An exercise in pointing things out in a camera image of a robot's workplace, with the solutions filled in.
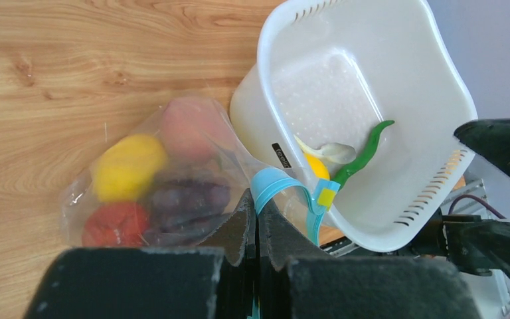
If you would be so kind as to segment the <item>pink peach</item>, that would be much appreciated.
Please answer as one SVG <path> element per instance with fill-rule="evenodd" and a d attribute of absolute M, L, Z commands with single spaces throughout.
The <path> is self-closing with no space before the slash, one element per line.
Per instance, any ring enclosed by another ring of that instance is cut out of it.
<path fill-rule="evenodd" d="M 224 108 L 212 98 L 172 99 L 161 115 L 159 132 L 167 153 L 189 163 L 207 163 L 218 147 L 231 150 L 236 145 Z"/>

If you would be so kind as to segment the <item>green onion stalk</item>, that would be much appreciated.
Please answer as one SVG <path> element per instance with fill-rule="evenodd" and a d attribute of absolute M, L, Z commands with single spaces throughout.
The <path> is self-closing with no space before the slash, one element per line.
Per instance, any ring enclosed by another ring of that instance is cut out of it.
<path fill-rule="evenodd" d="M 343 165 L 331 178 L 332 181 L 339 184 L 339 189 L 343 189 L 350 177 L 367 166 L 378 150 L 382 132 L 394 123 L 394 120 L 385 120 L 371 130 L 364 148 L 357 154 L 357 157 Z"/>

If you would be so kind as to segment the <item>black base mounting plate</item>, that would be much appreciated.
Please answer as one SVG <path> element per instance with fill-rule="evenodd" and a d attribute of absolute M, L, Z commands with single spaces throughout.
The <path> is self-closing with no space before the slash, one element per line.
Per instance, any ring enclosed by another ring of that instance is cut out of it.
<path fill-rule="evenodd" d="M 332 257 L 342 257 L 351 254 L 360 248 L 352 240 L 347 237 L 341 237 L 329 243 L 323 244 L 320 248 Z"/>

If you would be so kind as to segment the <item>yellow lemon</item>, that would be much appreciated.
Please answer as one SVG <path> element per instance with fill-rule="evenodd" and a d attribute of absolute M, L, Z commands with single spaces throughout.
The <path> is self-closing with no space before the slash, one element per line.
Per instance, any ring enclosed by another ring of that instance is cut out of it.
<path fill-rule="evenodd" d="M 326 180 L 331 179 L 327 166 L 320 159 L 307 153 L 304 153 L 304 156 L 316 177 Z"/>
<path fill-rule="evenodd" d="M 93 193 L 101 202 L 136 201 L 168 162 L 167 152 L 156 137 L 127 136 L 93 164 Z"/>

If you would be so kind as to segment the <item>red orange wax apple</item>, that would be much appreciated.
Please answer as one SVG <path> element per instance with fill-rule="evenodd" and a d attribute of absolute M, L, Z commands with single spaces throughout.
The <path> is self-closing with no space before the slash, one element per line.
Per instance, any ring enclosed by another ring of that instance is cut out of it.
<path fill-rule="evenodd" d="M 136 202 L 108 203 L 86 220 L 82 232 L 84 247 L 141 247 L 148 229 L 148 212 Z"/>

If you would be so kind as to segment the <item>white plastic basket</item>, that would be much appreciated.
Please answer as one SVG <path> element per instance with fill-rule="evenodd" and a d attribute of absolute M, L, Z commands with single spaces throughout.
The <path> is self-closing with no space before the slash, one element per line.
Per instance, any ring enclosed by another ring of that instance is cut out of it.
<path fill-rule="evenodd" d="M 246 149 L 313 180 L 298 146 L 358 152 L 385 120 L 372 160 L 325 222 L 376 252 L 408 244 L 474 154 L 454 130 L 477 118 L 426 1 L 285 1 L 266 19 L 230 120 Z"/>

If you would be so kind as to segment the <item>white garlic bulb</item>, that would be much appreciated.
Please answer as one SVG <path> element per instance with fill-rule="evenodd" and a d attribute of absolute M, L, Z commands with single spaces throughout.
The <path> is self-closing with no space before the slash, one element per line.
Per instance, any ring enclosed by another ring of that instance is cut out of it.
<path fill-rule="evenodd" d="M 313 149 L 303 142 L 297 135 L 294 135 L 294 139 L 303 153 L 311 155 L 319 160 L 345 165 L 357 158 L 357 151 L 353 146 L 331 142 L 323 144 L 320 148 Z"/>

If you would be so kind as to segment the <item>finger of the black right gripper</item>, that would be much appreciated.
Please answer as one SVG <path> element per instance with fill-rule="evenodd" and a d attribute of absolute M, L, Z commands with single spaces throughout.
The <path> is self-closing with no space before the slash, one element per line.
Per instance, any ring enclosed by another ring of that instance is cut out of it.
<path fill-rule="evenodd" d="M 510 178 L 510 118 L 469 121 L 454 137 Z"/>

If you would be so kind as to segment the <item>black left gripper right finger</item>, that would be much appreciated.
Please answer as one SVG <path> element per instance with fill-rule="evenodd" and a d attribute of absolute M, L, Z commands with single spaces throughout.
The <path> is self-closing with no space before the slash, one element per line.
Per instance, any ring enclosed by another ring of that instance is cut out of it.
<path fill-rule="evenodd" d="M 262 318 L 479 318 L 467 284 L 446 261 L 332 257 L 272 202 L 257 222 Z"/>

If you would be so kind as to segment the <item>clear zip top bag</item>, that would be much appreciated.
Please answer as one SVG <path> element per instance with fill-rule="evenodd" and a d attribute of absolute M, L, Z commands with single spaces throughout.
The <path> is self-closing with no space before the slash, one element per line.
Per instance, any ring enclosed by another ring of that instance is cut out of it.
<path fill-rule="evenodd" d="M 156 137 L 164 147 L 159 129 L 161 115 L 168 103 L 161 106 L 123 138 L 135 134 L 151 135 Z M 204 164 L 189 163 L 167 153 L 169 157 L 167 166 L 156 172 L 147 191 L 136 201 L 101 202 L 94 195 L 91 169 L 104 151 L 66 188 L 62 195 L 60 229 L 64 240 L 69 245 L 83 247 L 82 232 L 86 220 L 105 204 L 136 202 L 145 209 L 140 200 L 158 179 L 200 180 L 217 177 L 227 180 L 231 187 L 231 200 L 226 208 L 230 212 L 229 218 L 242 194 L 249 191 L 256 215 L 259 215 L 263 208 L 272 202 L 298 231 L 312 243 L 318 243 L 321 222 L 333 204 L 339 191 L 339 184 L 316 177 L 310 169 L 278 168 L 263 163 L 252 157 L 235 132 L 234 134 L 235 147 L 231 150 L 218 147 L 217 155 Z"/>

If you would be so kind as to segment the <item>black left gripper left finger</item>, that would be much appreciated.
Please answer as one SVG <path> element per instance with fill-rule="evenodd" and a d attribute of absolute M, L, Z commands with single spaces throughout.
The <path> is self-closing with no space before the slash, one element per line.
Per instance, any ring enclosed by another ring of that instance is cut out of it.
<path fill-rule="evenodd" d="M 195 247 L 68 249 L 43 275 L 25 318 L 251 318 L 254 230 L 245 191 Z"/>

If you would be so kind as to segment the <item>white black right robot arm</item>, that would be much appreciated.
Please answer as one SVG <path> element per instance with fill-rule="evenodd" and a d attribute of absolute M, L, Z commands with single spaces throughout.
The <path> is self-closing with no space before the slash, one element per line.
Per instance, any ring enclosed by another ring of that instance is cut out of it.
<path fill-rule="evenodd" d="M 510 119 L 472 120 L 454 136 L 510 178 Z M 489 276 L 501 270 L 510 279 L 510 222 L 504 217 L 482 219 L 454 213 L 460 195 L 447 215 L 435 215 L 410 242 L 417 255 L 446 257 L 465 273 Z"/>

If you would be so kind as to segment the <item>purple grape bunch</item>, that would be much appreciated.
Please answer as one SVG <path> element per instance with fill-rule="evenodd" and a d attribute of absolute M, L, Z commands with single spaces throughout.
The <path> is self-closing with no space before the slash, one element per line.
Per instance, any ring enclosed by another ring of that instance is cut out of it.
<path fill-rule="evenodd" d="M 229 218 L 230 200 L 231 187 L 225 179 L 158 179 L 140 200 L 148 212 L 145 244 L 197 245 Z"/>

